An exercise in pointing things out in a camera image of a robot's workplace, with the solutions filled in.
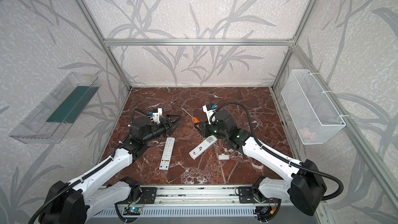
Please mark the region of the white battery cover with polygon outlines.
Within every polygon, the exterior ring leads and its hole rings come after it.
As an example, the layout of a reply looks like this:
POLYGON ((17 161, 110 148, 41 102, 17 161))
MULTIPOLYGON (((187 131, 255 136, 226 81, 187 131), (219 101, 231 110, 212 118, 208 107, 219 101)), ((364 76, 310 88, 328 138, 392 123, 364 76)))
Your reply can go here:
POLYGON ((219 155, 219 156, 218 156, 218 159, 219 159, 219 160, 222 160, 222 161, 223 161, 223 160, 229 160, 229 159, 230 159, 230 156, 229 156, 229 155, 219 155))

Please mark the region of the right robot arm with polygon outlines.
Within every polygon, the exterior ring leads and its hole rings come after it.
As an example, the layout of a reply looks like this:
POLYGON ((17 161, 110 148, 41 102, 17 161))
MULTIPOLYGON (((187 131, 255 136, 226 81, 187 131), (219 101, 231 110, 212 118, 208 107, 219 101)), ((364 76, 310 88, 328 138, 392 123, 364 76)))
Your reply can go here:
POLYGON ((259 177, 252 185, 254 198, 258 202, 271 198, 287 200, 302 213, 313 216, 320 202, 334 199, 343 192, 343 182, 319 171, 314 162, 291 158, 261 142, 255 135, 246 107, 243 109, 249 130, 238 128, 225 106, 204 105, 203 112, 207 119, 195 123, 194 127, 202 137, 213 136, 223 140, 231 149, 257 160, 279 175, 279 179, 259 177))

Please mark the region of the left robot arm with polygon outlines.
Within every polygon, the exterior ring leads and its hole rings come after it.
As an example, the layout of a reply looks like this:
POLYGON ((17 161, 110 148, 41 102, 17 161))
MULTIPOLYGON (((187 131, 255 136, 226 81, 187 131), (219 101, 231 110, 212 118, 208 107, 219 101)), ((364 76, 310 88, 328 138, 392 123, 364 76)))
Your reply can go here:
POLYGON ((113 186, 100 187, 114 175, 136 162, 148 149, 149 142, 171 136, 180 115, 163 115, 159 108, 132 116, 129 131, 111 155, 83 175, 49 189, 45 203, 33 214, 30 224, 84 224, 110 205, 136 202, 144 196, 139 182, 126 177, 113 186))

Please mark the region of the orange handled screwdriver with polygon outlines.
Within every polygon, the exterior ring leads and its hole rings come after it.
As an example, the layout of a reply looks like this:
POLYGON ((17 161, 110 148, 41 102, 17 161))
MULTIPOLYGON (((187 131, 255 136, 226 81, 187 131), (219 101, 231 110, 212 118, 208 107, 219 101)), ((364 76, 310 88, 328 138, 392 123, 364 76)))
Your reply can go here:
POLYGON ((183 110, 189 117, 191 117, 192 121, 193 121, 195 124, 200 123, 200 121, 199 121, 196 117, 193 117, 187 110, 185 110, 184 108, 182 108, 182 110, 183 110))

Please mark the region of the white remote with coloured buttons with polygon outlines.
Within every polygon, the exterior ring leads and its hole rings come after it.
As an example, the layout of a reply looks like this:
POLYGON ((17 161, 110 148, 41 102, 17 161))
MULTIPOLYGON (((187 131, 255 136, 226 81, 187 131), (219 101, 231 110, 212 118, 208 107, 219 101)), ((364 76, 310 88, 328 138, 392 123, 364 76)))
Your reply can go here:
POLYGON ((171 162, 171 157, 174 149, 174 144, 175 144, 175 138, 167 138, 165 145, 164 145, 164 150, 162 154, 162 158, 160 161, 159 169, 167 171, 170 167, 170 162, 171 162))

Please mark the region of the white remote control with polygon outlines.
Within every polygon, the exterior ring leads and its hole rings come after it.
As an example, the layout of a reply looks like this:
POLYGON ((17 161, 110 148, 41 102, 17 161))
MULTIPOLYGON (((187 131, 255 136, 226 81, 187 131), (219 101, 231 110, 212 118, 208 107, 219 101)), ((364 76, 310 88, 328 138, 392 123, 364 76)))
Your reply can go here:
POLYGON ((198 158, 203 152, 205 152, 210 146, 212 146, 217 141, 217 138, 214 135, 207 137, 201 144, 192 149, 189 152, 190 157, 195 160, 198 158))

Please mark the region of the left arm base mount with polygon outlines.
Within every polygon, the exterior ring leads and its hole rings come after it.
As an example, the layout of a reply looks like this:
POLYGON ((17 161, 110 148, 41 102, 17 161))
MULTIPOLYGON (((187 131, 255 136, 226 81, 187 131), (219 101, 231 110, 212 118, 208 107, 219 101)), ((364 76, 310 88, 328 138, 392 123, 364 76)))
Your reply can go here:
POLYGON ((125 200, 120 201, 117 204, 154 204, 156 194, 157 187, 141 187, 140 189, 135 187, 127 195, 125 200))

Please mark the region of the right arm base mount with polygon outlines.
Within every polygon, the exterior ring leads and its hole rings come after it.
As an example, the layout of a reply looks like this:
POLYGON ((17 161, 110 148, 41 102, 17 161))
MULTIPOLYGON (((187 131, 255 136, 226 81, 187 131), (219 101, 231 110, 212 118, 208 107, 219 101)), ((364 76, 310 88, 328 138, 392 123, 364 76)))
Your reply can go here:
POLYGON ((281 200, 278 200, 276 198, 270 198, 270 199, 263 199, 261 201, 258 201, 255 198, 255 195, 252 191, 251 186, 240 186, 235 188, 235 194, 239 198, 239 202, 241 204, 260 204, 260 205, 278 205, 281 204, 281 200))

